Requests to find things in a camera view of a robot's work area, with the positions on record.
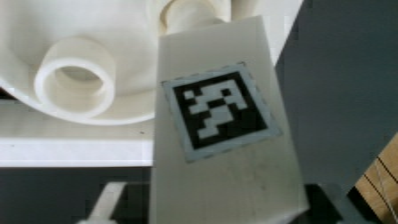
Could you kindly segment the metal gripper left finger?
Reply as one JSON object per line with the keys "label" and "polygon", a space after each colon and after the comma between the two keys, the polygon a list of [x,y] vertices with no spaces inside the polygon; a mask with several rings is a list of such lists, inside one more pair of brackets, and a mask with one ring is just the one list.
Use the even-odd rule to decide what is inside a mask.
{"label": "metal gripper left finger", "polygon": [[90,214],[76,224],[147,224],[148,184],[108,182]]}

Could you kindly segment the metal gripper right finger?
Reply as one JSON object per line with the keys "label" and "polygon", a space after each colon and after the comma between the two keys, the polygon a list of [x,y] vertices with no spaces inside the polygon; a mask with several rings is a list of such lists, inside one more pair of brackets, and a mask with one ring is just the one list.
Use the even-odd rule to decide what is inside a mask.
{"label": "metal gripper right finger", "polygon": [[374,214],[362,210],[347,197],[333,198],[323,186],[305,185],[308,209],[299,224],[379,224]]}

